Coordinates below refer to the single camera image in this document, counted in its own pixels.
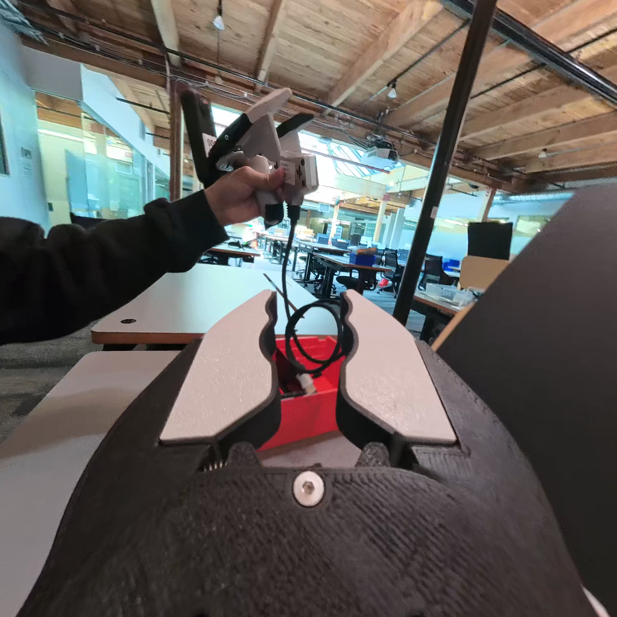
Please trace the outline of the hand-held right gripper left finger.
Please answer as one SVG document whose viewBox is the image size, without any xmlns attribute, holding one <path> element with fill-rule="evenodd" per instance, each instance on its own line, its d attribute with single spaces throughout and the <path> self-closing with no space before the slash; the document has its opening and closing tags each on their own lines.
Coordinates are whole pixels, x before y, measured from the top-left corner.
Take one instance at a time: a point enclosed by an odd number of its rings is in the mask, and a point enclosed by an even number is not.
<svg viewBox="0 0 617 617">
<path fill-rule="evenodd" d="M 162 444 L 229 449 L 246 442 L 259 449 L 277 433 L 276 320 L 277 293 L 265 290 L 205 333 L 160 433 Z"/>
</svg>

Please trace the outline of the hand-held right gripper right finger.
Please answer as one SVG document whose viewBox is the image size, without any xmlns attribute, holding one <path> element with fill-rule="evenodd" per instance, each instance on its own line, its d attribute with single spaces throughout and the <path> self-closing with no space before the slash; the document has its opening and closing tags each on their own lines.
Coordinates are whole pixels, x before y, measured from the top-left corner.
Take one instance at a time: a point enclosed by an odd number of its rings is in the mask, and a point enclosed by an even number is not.
<svg viewBox="0 0 617 617">
<path fill-rule="evenodd" d="M 457 435 L 413 335 L 356 291 L 341 297 L 344 354 L 335 420 L 363 449 L 385 446 L 398 465 L 414 446 L 452 447 Z"/>
</svg>

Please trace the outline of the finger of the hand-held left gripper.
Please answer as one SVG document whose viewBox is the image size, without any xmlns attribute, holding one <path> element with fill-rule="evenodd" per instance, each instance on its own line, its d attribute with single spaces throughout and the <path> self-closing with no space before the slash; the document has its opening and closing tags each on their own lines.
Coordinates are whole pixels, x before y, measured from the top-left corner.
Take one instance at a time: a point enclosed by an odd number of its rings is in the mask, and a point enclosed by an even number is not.
<svg viewBox="0 0 617 617">
<path fill-rule="evenodd" d="M 251 126 L 243 137 L 244 143 L 298 143 L 299 133 L 314 119 L 314 113 L 300 112 L 277 127 L 274 115 L 284 107 L 292 96 L 289 88 L 276 89 L 251 106 L 246 112 Z"/>
<path fill-rule="evenodd" d="M 281 146 L 271 115 L 251 122 L 240 115 L 217 138 L 210 149 L 211 166 L 244 166 L 266 160 L 266 165 L 279 164 Z"/>
</svg>

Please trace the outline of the white usb hub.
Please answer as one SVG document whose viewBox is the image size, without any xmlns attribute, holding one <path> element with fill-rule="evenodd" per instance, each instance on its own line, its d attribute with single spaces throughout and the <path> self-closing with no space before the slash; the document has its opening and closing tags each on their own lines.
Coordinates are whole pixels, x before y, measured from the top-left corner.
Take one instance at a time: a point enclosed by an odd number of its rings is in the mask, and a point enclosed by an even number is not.
<svg viewBox="0 0 617 617">
<path fill-rule="evenodd" d="M 319 187 L 316 155 L 283 150 L 280 167 L 284 170 L 284 202 L 288 206 L 302 206 L 304 197 Z"/>
</svg>

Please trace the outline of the red plastic bin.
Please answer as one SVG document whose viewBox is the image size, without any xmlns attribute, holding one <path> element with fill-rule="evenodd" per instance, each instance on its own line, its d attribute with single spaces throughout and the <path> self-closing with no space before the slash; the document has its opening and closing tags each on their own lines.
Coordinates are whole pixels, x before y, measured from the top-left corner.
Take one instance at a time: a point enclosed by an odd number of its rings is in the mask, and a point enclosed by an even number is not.
<svg viewBox="0 0 617 617">
<path fill-rule="evenodd" d="M 284 343 L 283 337 L 277 338 L 274 355 L 279 379 L 282 419 L 274 437 L 259 448 L 259 453 L 337 430 L 335 406 L 344 358 L 336 360 L 317 377 L 313 377 L 315 392 L 306 394 L 289 365 Z"/>
</svg>

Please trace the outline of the person's left forearm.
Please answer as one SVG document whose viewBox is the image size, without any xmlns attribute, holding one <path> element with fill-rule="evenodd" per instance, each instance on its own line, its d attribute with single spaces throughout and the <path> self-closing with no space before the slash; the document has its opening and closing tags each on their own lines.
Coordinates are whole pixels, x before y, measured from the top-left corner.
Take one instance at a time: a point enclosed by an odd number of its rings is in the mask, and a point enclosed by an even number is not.
<svg viewBox="0 0 617 617">
<path fill-rule="evenodd" d="M 85 229 L 1 217 L 1 345 L 69 335 L 228 238 L 204 192 Z"/>
</svg>

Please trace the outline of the person's left hand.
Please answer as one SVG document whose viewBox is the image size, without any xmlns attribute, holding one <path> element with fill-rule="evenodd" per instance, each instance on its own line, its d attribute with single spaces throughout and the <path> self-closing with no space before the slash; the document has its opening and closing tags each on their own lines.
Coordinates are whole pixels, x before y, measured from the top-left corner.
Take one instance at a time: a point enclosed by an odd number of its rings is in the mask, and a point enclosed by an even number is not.
<svg viewBox="0 0 617 617">
<path fill-rule="evenodd" d="M 282 199 L 285 173 L 282 168 L 265 174 L 250 166 L 227 173 L 204 189 L 206 200 L 221 226 L 245 223 L 260 216 L 257 192 L 266 191 Z"/>
</svg>

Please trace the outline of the white office desk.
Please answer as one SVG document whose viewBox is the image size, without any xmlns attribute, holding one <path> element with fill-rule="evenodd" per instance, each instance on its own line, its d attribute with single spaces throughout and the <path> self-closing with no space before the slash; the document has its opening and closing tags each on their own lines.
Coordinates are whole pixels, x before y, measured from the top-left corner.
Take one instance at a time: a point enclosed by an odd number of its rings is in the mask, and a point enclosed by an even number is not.
<svg viewBox="0 0 617 617">
<path fill-rule="evenodd" d="M 187 344 L 262 291 L 276 293 L 274 331 L 282 337 L 287 318 L 281 271 L 198 264 L 186 273 L 166 274 L 104 317 L 91 328 L 91 339 L 107 349 Z"/>
</svg>

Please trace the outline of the ceiling projector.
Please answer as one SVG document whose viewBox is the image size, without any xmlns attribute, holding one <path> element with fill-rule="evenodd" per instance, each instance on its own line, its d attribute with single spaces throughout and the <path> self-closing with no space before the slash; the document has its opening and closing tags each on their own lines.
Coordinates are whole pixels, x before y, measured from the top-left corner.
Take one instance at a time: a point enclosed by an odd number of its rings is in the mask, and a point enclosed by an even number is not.
<svg viewBox="0 0 617 617">
<path fill-rule="evenodd" d="M 361 157 L 361 162 L 369 166 L 387 166 L 398 162 L 395 145 L 387 139 L 379 139 L 370 144 Z"/>
</svg>

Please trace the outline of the cardboard box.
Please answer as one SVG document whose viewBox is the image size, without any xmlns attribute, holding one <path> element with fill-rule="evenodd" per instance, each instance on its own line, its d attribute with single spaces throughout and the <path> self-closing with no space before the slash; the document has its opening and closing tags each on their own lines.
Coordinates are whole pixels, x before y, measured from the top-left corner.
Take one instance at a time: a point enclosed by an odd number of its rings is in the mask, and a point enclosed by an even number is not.
<svg viewBox="0 0 617 617">
<path fill-rule="evenodd" d="M 460 288 L 485 292 L 509 264 L 508 260 L 467 255 L 461 261 Z"/>
</svg>

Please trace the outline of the black partition screen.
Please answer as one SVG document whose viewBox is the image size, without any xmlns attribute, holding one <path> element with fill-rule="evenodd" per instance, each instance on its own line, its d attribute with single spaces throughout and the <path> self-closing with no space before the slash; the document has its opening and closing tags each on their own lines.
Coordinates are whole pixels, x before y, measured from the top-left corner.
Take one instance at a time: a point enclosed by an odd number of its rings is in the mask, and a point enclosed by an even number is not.
<svg viewBox="0 0 617 617">
<path fill-rule="evenodd" d="M 510 259 L 512 222 L 470 222 L 467 229 L 468 256 L 506 261 Z"/>
</svg>

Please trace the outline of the black metal pole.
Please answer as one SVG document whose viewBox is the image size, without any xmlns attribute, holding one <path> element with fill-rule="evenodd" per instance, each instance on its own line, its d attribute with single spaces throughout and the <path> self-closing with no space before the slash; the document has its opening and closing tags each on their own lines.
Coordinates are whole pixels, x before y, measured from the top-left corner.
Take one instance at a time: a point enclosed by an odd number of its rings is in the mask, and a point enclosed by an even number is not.
<svg viewBox="0 0 617 617">
<path fill-rule="evenodd" d="M 406 326 L 411 311 L 413 296 L 433 231 L 434 220 L 467 113 L 469 97 L 494 21 L 496 5 L 497 1 L 478 1 L 468 29 L 392 314 L 393 318 L 402 326 Z"/>
</svg>

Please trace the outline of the black ceiling pipe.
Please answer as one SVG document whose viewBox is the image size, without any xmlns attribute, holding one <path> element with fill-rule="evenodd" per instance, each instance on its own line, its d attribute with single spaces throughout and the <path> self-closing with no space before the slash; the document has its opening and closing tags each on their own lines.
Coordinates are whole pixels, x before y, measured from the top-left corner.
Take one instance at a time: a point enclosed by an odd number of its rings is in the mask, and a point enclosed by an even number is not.
<svg viewBox="0 0 617 617">
<path fill-rule="evenodd" d="M 581 86 L 606 103 L 616 104 L 616 85 L 612 81 L 575 60 L 570 54 L 536 34 L 509 13 L 496 9 L 490 27 L 505 39 L 505 42 L 514 44 L 539 64 Z"/>
</svg>

